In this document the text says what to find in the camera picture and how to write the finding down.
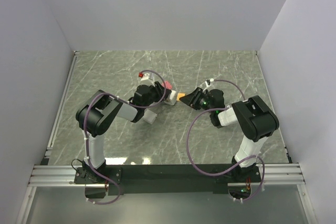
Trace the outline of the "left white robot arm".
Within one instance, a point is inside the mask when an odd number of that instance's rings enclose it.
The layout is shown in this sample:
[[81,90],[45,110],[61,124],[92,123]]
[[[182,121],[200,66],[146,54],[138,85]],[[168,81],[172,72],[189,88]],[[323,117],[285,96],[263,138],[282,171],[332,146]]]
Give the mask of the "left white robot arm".
[[108,177],[104,156],[104,135],[115,118],[136,123],[140,120],[152,124],[157,114],[150,111],[154,103],[169,101],[175,91],[169,83],[141,84],[134,96],[122,102],[117,97],[98,90],[76,113],[85,141],[85,157],[82,168],[91,182],[99,183]]

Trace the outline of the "pink plug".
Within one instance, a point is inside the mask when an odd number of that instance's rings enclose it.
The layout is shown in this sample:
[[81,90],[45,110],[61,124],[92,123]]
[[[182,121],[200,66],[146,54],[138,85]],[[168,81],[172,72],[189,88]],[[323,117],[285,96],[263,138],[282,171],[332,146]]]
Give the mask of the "pink plug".
[[162,82],[161,85],[166,91],[172,90],[172,85],[168,81]]

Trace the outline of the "orange plug adapter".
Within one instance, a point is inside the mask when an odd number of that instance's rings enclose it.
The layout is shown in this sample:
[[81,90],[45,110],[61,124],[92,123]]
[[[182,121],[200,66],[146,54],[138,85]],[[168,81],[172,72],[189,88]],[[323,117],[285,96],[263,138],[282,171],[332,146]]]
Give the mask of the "orange plug adapter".
[[178,93],[177,94],[177,100],[180,101],[182,97],[184,97],[186,94],[185,93]]

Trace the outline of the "white socket cube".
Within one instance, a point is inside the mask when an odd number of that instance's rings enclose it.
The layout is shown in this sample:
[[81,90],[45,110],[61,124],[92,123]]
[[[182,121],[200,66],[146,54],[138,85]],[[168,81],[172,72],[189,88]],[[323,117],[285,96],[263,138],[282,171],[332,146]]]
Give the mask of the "white socket cube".
[[177,102],[177,92],[175,90],[171,90],[171,93],[168,95],[167,99],[164,100],[164,103],[174,106],[176,102]]

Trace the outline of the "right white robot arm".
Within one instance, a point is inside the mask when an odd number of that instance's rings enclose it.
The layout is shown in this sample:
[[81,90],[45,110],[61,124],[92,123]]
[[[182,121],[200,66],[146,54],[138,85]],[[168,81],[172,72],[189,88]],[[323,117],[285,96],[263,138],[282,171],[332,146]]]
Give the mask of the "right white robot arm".
[[260,159],[259,152],[264,143],[279,129],[277,116],[258,95],[226,106],[223,91],[196,88],[192,93],[181,96],[179,100],[194,110],[203,109],[205,113],[209,113],[211,123],[215,127],[221,128],[238,123],[243,132],[239,150],[232,159],[233,165],[217,173],[205,172],[193,162],[186,141],[187,156],[191,165],[207,176],[215,177],[230,173],[235,181],[243,181]]

